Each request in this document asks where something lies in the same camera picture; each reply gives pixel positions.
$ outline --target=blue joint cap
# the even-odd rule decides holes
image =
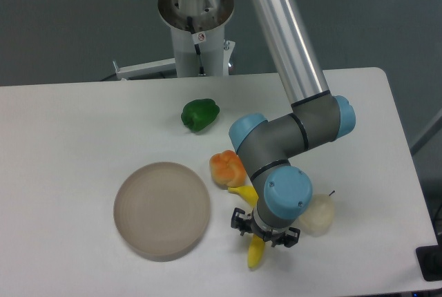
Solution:
[[[232,141],[235,152],[238,151],[241,143],[252,132],[252,130],[263,122],[267,122],[264,115],[261,113],[256,113],[241,117],[232,124],[229,130],[229,137]]]
[[[309,177],[292,166],[271,172],[264,185],[264,200],[269,210],[283,220],[295,220],[304,213],[312,193]]]
[[[354,126],[356,125],[356,114],[354,113],[354,109],[348,102],[347,98],[343,97],[342,95],[337,95],[334,99],[336,99],[338,102],[340,111],[340,126],[338,135],[336,136],[336,139],[338,139],[353,131]]]

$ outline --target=plate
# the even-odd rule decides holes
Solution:
[[[156,162],[123,183],[114,203],[114,220],[123,239],[142,256],[169,261],[189,252],[210,217],[209,193],[191,169]]]

